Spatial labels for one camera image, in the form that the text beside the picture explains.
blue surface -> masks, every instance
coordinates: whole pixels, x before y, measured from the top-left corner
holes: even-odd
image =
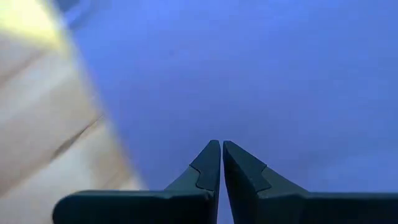
[[[397,191],[397,8],[103,0],[73,37],[151,189],[230,139],[309,190]]]

blue fabric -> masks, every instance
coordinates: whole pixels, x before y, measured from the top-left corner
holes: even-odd
[[[151,189],[230,139],[309,190],[396,191],[398,1],[99,1],[73,38]],[[220,223],[231,221],[221,182]]]

blurred background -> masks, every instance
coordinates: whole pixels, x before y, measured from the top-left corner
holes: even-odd
[[[396,1],[0,4],[2,223],[163,189],[210,139],[308,190],[398,191]]]

wood grain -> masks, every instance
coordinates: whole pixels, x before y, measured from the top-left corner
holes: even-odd
[[[43,53],[43,48],[0,32],[0,85]]]
[[[0,194],[98,114],[71,62],[46,54],[0,88]]]
[[[0,198],[4,224],[51,223],[62,197],[86,189],[139,189],[103,121],[85,131],[69,150]]]

light wood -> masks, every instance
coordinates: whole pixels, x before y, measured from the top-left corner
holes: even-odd
[[[51,161],[98,114],[71,61],[45,54],[0,88],[0,194]]]
[[[69,150],[0,198],[1,223],[51,223],[56,202],[78,190],[139,189],[117,149],[104,123],[95,124]]]
[[[17,37],[0,33],[0,85],[19,73],[43,52],[42,47],[13,39]]]

